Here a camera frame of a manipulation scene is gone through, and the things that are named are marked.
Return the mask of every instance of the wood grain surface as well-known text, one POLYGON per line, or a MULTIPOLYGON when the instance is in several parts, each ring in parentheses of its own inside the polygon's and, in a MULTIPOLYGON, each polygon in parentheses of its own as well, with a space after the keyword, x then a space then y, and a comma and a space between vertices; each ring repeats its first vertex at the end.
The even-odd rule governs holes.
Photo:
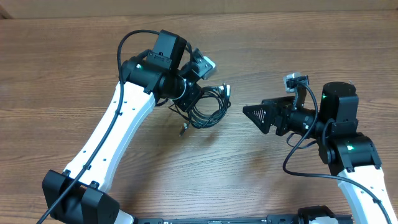
POLYGON ((398 0, 0 0, 8 18, 395 10, 398 0))
MULTIPOLYGON (((327 205, 351 213, 335 181, 285 174, 286 136, 263 135, 241 112, 287 95, 282 77, 299 71, 317 97, 327 82, 354 82, 359 131, 378 149, 398 211, 397 11, 100 17, 0 21, 0 223, 35 223, 43 214, 43 177, 61 172, 98 124, 117 84, 116 48, 135 29, 166 29, 200 48, 218 65, 200 85, 229 83, 232 107, 215 127, 189 129, 182 138, 183 119, 156 108, 113 181, 110 195, 123 210, 263 217, 327 205)), ((123 60, 155 40, 131 37, 123 60)), ((317 147, 297 152, 288 167, 328 173, 317 147)))

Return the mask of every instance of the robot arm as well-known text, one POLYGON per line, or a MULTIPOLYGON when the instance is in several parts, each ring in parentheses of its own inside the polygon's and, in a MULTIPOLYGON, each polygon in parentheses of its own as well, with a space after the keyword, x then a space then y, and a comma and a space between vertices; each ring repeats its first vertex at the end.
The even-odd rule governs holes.
MULTIPOLYGON (((394 209, 390 203, 384 184, 382 169, 374 166, 356 167, 355 172, 341 171, 338 176, 353 180, 370 190, 382 201, 392 223, 398 223, 394 209)), ((346 197, 356 223, 386 223, 380 207, 373 202, 373 198, 359 187, 345 181, 338 180, 338 186, 346 197)))
POLYGON ((299 176, 337 179, 356 223, 386 223, 386 215, 381 207, 385 208, 391 223, 398 223, 384 185, 384 174, 376 147, 368 137, 356 131, 359 98, 355 87, 341 82, 324 85, 318 119, 315 120, 315 110, 303 107, 306 94, 304 86, 309 84, 308 77, 293 73, 286 76, 284 82, 286 91, 295 93, 295 96, 263 100, 261 105, 245 106, 243 113, 264 134, 270 131, 271 126, 276 127, 278 136, 289 131, 302 136, 309 132, 308 136, 317 140, 319 156, 329 166, 331 175, 287 172, 299 176), (365 189, 343 181, 340 177, 353 180, 365 189), (367 190, 381 201, 381 206, 367 190))
MULTIPOLYGON (((69 177, 74 179, 78 175, 95 150, 118 107, 119 95, 120 85, 117 84, 111 103, 93 134, 83 149, 66 166, 64 172, 69 172, 69 177)), ((155 98, 153 93, 144 93, 143 87, 133 83, 126 82, 124 84, 124 103, 120 111, 121 115, 116 120, 108 138, 91 163, 90 169, 79 179, 80 183, 90 185, 92 181, 95 181, 98 183, 98 190, 105 193, 109 192, 120 159, 134 133, 154 107, 155 98)))
MULTIPOLYGON (((121 81, 88 142, 62 174, 50 170, 44 177, 42 187, 49 209, 38 223, 50 214, 52 218, 69 224, 132 224, 134 218, 121 211, 119 203, 106 193, 134 133, 159 99, 171 99, 176 107, 189 114, 206 93, 197 81, 207 79, 215 70, 215 64, 202 56, 198 49, 192 51, 185 39, 165 30, 129 33, 119 45, 118 64, 123 42, 130 35, 140 32, 159 35, 154 49, 130 58, 119 67, 121 81), (190 53, 191 59, 179 70, 185 50, 190 53)), ((222 97, 223 102, 227 102, 224 105, 229 107, 229 85, 223 87, 222 93, 217 96, 222 97)), ((209 128, 207 123, 215 125, 225 113, 226 107, 223 111, 216 111, 214 114, 218 117, 209 116, 199 128, 209 128)))

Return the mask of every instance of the black bracket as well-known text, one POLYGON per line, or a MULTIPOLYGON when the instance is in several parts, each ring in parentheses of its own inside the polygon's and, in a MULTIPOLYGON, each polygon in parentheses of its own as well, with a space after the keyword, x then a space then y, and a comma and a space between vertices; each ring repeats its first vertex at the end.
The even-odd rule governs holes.
POLYGON ((140 219, 138 219, 138 222, 136 224, 163 224, 163 219, 161 219, 161 218, 140 218, 140 219))
POLYGON ((312 206, 298 210, 297 224, 307 224, 319 217, 335 218, 339 224, 353 224, 351 215, 335 215, 327 206, 312 206))
POLYGON ((287 129, 287 108, 291 108, 294 96, 263 100, 260 105, 244 106, 243 113, 264 133, 268 134, 272 125, 277 126, 277 135, 282 136, 287 129))
MULTIPOLYGON (((59 174, 49 170, 42 187, 50 207, 71 184, 69 172, 59 174)), ((89 186, 79 184, 59 203, 50 214, 53 219, 69 224, 112 224, 119 213, 119 203, 106 193, 99 191, 98 183, 89 186)))
POLYGON ((187 83, 186 85, 186 93, 180 99, 174 100, 175 104, 183 112, 186 112, 195 106, 203 95, 203 91, 198 84, 187 83))
POLYGON ((354 172, 355 167, 358 166, 373 165, 375 169, 381 167, 381 160, 375 145, 362 133, 345 138, 329 139, 328 145, 332 155, 330 163, 328 163, 332 175, 338 175, 344 169, 354 172))
POLYGON ((307 95, 307 90, 302 87, 298 86, 294 89, 295 97, 293 101, 293 110, 299 110, 304 107, 305 97, 307 95))

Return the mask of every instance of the cable connector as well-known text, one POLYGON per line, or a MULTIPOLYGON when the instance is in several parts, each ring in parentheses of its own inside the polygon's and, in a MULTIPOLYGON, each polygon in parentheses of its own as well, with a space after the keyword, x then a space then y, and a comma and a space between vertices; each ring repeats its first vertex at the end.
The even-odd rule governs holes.
POLYGON ((294 93, 295 88, 299 83, 303 83, 304 85, 309 85, 310 82, 308 80, 308 75, 301 76, 300 73, 295 72, 284 77, 284 84, 286 93, 294 93))
POLYGON ((221 96, 226 95, 226 98, 229 100, 229 98, 231 96, 231 86, 230 85, 226 85, 224 83, 223 85, 218 87, 218 93, 221 96))
POLYGON ((204 80, 209 79, 216 70, 216 63, 210 60, 210 58, 203 56, 199 49, 195 49, 192 52, 192 57, 192 69, 197 73, 199 78, 204 80))
POLYGON ((188 128, 189 128, 189 123, 188 123, 188 124, 187 124, 187 123, 183 123, 183 126, 181 127, 181 130, 180 130, 180 137, 183 136, 183 134, 185 133, 185 131, 186 131, 188 128))
POLYGON ((179 75, 191 83, 196 83, 199 79, 209 79, 215 71, 216 63, 203 56, 199 49, 195 49, 192 52, 192 60, 181 68, 179 75))

